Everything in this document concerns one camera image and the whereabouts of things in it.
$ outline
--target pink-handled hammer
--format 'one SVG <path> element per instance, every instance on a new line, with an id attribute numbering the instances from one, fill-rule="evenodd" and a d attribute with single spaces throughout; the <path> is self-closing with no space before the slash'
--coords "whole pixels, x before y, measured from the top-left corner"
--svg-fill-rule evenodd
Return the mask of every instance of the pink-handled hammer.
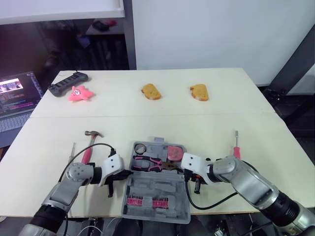
<path id="1" fill-rule="evenodd" d="M 84 133 L 85 135 L 90 135 L 91 136 L 91 141 L 90 141 L 90 145 L 94 144 L 94 141 L 95 141 L 95 138 L 97 136 L 101 136 L 103 137 L 103 135 L 101 135 L 100 133 L 98 133 L 97 131 L 85 131 Z M 91 156 L 92 156 L 92 148 L 89 148 L 87 149 L 85 152 L 84 152 L 84 155 L 83 155 L 83 158 L 82 158 L 82 163 L 83 164 L 88 164 L 90 162 L 90 159 L 91 159 Z"/>

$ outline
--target black cable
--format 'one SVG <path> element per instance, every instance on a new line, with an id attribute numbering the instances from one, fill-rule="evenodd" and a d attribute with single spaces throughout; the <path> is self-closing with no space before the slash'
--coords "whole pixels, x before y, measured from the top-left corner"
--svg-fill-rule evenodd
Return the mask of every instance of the black cable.
<path id="1" fill-rule="evenodd" d="M 111 154 L 115 152 L 115 149 L 114 149 L 112 146 L 110 146 L 109 144 L 105 144 L 105 143 L 93 144 L 93 145 L 90 145 L 90 146 L 86 147 L 85 149 L 79 151 L 79 153 L 76 154 L 71 160 L 69 160 L 69 162 L 68 162 L 68 164 L 65 166 L 65 168 L 64 168 L 64 170 L 63 170 L 63 172 L 62 172 L 62 174 L 61 174 L 61 176 L 60 176 L 58 182 L 61 182 L 61 180 L 62 180 L 62 178 L 63 178 L 63 175 L 64 175 L 66 169 L 67 169 L 68 166 L 73 162 L 73 160 L 74 160 L 75 158 L 77 158 L 77 157 L 78 157 L 81 153 L 83 153 L 85 150 L 87 150 L 87 149 L 89 149 L 89 148 L 91 148 L 91 147 L 93 147 L 93 146 L 96 146 L 96 145 L 105 145 L 105 146 L 110 147 L 110 148 L 111 148 Z"/>
<path id="2" fill-rule="evenodd" d="M 263 225 L 257 226 L 257 227 L 255 227 L 255 228 L 253 228 L 253 229 L 249 230 L 248 232 L 246 232 L 246 233 L 242 234 L 241 236 L 246 236 L 246 235 L 249 235 L 250 233 L 253 233 L 253 232 L 255 232 L 255 231 L 257 231 L 257 230 L 260 230 L 260 229 L 262 229 L 262 228 L 264 228 L 264 227 L 266 227 L 266 226 L 269 226 L 269 225 L 272 225 L 272 222 L 271 222 L 271 221 L 270 221 L 270 222 L 268 222 L 268 223 L 266 223 L 266 224 L 263 224 Z"/>
<path id="3" fill-rule="evenodd" d="M 188 190 L 188 182 L 185 181 L 185 188 L 186 188 L 186 193 L 187 193 L 187 197 L 188 197 L 188 200 L 190 202 L 190 204 L 192 204 L 192 206 L 198 210 L 208 210 L 208 209 L 211 209 L 211 208 L 214 208 L 218 205 L 220 205 L 221 203 L 224 203 L 226 200 L 230 199 L 231 197 L 237 195 L 237 192 L 235 193 L 232 193 L 230 195 L 228 195 L 226 198 L 223 198 L 221 201 L 211 205 L 211 206 L 207 206 L 207 207 L 199 207 L 199 206 L 196 206 L 193 202 L 192 202 L 192 199 L 190 197 L 190 194 L 189 194 L 189 190 Z"/>
<path id="4" fill-rule="evenodd" d="M 65 227 L 64 227 L 63 236 L 67 235 L 67 231 L 68 231 L 68 215 L 65 215 Z"/>
<path id="5" fill-rule="evenodd" d="M 243 161 L 246 165 L 248 165 L 249 167 L 251 167 L 254 171 L 256 171 L 257 173 L 259 173 L 258 172 L 258 170 L 254 167 L 254 166 L 252 166 L 250 163 L 248 163 L 248 162 L 246 162 L 246 161 Z"/>

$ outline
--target pink-handled screwdriver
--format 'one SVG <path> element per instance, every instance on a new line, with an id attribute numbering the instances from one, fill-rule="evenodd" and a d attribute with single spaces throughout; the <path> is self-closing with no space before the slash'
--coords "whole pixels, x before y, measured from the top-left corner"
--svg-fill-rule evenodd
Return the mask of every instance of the pink-handled screwdriver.
<path id="1" fill-rule="evenodd" d="M 233 155 L 241 159 L 240 147 L 238 146 L 238 130 L 235 130 L 235 147 L 233 148 Z"/>

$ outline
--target gray tool case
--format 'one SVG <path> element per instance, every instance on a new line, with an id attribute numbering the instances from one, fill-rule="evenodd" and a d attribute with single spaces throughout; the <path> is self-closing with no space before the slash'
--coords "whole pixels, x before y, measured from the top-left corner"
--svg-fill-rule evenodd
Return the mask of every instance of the gray tool case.
<path id="1" fill-rule="evenodd" d="M 162 170 L 161 172 L 145 172 L 133 170 L 132 166 L 142 168 L 152 167 L 155 163 L 147 160 L 136 160 L 134 156 L 141 156 L 135 152 L 135 146 L 143 144 L 146 151 L 143 156 L 160 158 L 167 161 L 168 146 L 182 145 L 167 144 L 163 138 L 155 138 L 154 143 L 135 142 L 132 149 L 130 170 L 132 175 L 127 178 L 126 190 L 123 199 L 122 217 L 127 219 L 152 220 L 176 224 L 190 222 L 189 202 L 185 191 L 183 173 L 177 170 Z M 173 162 L 179 168 L 181 162 Z M 167 201 L 167 206 L 158 207 Z"/>

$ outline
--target toy bread slice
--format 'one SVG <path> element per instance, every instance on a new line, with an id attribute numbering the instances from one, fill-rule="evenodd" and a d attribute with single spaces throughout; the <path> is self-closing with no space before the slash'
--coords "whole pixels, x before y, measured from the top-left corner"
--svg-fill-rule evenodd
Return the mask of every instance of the toy bread slice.
<path id="1" fill-rule="evenodd" d="M 209 96 L 207 87 L 204 84 L 198 84 L 190 87 L 192 96 L 199 101 L 208 101 Z"/>
<path id="2" fill-rule="evenodd" d="M 149 100 L 158 100 L 161 98 L 160 92 L 153 84 L 144 85 L 141 91 L 144 93 Z"/>

